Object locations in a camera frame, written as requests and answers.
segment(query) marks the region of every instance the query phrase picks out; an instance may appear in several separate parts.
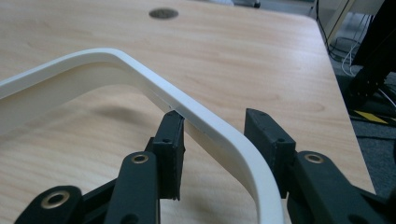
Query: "curved white plastic part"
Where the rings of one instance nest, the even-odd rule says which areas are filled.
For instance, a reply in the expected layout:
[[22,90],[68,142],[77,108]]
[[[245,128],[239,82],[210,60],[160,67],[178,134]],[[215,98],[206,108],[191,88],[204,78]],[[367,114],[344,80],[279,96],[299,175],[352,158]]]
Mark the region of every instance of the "curved white plastic part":
[[233,126],[117,49],[88,49],[0,82],[0,134],[93,89],[129,84],[156,106],[182,115],[186,132],[253,197],[259,223],[284,223],[274,177],[259,151]]

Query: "desk surface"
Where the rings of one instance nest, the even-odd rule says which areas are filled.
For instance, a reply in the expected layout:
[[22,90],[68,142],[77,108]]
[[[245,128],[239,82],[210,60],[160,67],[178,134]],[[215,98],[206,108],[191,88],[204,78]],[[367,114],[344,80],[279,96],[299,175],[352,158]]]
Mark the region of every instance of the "desk surface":
[[[178,17],[154,20],[170,7]],[[245,109],[270,114],[298,150],[329,156],[373,191],[316,23],[308,18],[185,0],[7,0],[0,3],[0,78],[65,54],[121,49],[243,131]],[[89,92],[0,136],[0,222],[40,192],[83,193],[143,150],[163,112],[133,88]],[[163,223],[255,223],[248,192],[186,136],[181,201]]]

